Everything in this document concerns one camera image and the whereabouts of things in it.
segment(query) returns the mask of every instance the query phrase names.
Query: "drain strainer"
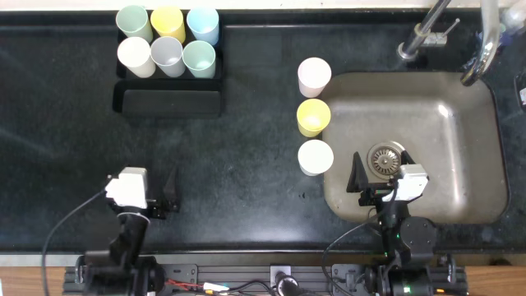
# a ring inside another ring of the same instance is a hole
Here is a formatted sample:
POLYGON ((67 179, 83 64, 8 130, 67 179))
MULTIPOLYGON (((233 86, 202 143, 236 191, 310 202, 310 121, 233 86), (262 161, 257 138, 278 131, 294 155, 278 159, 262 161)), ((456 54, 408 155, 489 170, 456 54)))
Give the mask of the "drain strainer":
POLYGON ((395 141, 374 145, 367 153, 369 169, 378 178, 388 180, 400 168, 402 151, 404 151, 404 148, 395 141))

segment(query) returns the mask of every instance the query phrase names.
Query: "plastic cup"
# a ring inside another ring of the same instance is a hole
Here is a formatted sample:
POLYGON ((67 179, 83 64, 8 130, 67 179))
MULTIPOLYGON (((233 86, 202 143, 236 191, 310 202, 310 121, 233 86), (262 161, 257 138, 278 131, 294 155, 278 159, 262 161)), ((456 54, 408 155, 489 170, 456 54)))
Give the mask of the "plastic cup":
POLYGON ((186 69, 182 61, 181 42, 174 37, 161 37, 154 41, 151 59, 170 77, 179 77, 186 69))
POLYGON ((150 56, 150 45, 141 37, 124 39, 117 49, 121 63, 140 78, 150 77, 155 72, 155 64, 150 56))
POLYGON ((330 146, 320 140, 303 143, 298 151, 299 167, 307 176, 316 176, 330 169, 335 155, 330 146))
POLYGON ((187 24, 196 39, 216 45, 219 41, 219 14, 214 8, 194 8, 188 12, 187 24))
POLYGON ((182 60, 196 78, 215 75, 215 50, 208 42, 192 41, 182 51, 182 60))
POLYGON ((330 122, 330 109, 320 99, 306 99, 296 113, 298 128, 302 135, 317 136, 330 122))
POLYGON ((321 94, 330 81, 329 64, 321 58, 308 58, 298 68, 299 91, 307 98, 321 94))
POLYGON ((151 25, 160 36, 177 38, 184 43, 186 33, 182 12, 178 7, 159 7, 151 13, 151 25))
POLYGON ((141 37, 148 43, 154 38, 148 21, 148 12, 143 7, 137 5, 124 7, 117 12, 115 22, 117 27, 128 37, 141 37))

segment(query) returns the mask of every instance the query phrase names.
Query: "sink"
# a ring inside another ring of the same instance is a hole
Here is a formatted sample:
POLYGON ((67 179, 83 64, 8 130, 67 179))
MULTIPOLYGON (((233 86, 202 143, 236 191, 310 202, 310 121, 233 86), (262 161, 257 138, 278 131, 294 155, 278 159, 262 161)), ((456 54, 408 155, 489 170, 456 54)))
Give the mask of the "sink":
POLYGON ((422 197, 409 204, 411 215, 438 223, 499 218, 508 192, 493 96, 483 82, 465 87, 460 77, 347 73, 331 80, 322 94, 332 113, 322 138, 335 161, 324 175, 324 191, 337 216, 364 221, 370 209, 358 205, 359 193, 345 190, 354 152, 375 183, 398 169, 397 153, 406 150, 429 175, 422 197), (368 165, 374 157, 387 166, 368 165))

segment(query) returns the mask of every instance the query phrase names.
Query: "wooden surface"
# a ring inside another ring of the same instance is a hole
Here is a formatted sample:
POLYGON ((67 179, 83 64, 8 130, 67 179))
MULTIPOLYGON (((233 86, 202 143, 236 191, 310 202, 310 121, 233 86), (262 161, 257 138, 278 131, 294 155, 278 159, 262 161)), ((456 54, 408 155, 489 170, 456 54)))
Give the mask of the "wooden surface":
MULTIPOLYGON (((471 296, 526 295, 526 266, 476 266, 466 270, 471 296)), ((52 296, 61 295, 63 276, 63 267, 48 268, 52 296)), ((3 296, 44 295, 39 267, 0 267, 0 280, 3 296)))

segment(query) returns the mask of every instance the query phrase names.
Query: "chrome faucet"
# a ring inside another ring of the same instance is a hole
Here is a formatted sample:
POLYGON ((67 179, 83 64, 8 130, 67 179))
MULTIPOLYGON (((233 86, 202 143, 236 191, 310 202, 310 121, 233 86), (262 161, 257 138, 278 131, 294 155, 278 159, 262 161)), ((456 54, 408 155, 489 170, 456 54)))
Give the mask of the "chrome faucet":
MULTIPOLYGON (((438 17, 444 12, 451 0, 438 0, 435 6, 427 13, 421 24, 414 27, 413 32, 406 42, 398 47, 398 54, 404 60, 413 60, 418 55, 418 49, 424 44, 431 34, 431 28, 438 17)), ((464 86, 471 86, 489 68, 495 57, 501 37, 501 23, 499 20, 499 6, 497 0, 481 0, 482 13, 482 47, 477 55, 477 60, 471 68, 462 75, 460 81, 464 86)))

